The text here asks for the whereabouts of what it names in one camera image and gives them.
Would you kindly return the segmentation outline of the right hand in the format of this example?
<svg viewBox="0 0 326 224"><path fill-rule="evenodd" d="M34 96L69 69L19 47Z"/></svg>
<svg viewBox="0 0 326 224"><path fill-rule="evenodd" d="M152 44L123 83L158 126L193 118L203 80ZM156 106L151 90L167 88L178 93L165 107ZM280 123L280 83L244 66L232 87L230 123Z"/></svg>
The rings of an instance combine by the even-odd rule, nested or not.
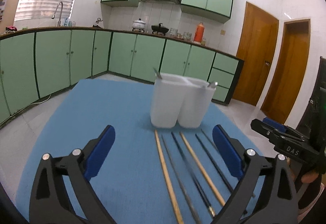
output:
<svg viewBox="0 0 326 224"><path fill-rule="evenodd" d="M292 180L296 181L296 179L299 176L299 173L302 169L302 164L297 161L294 161L290 158L287 158L287 164L290 167ZM314 182L319 177L319 175L320 174L315 170L306 172L306 174L300 176L301 183L310 184L310 183Z"/></svg>

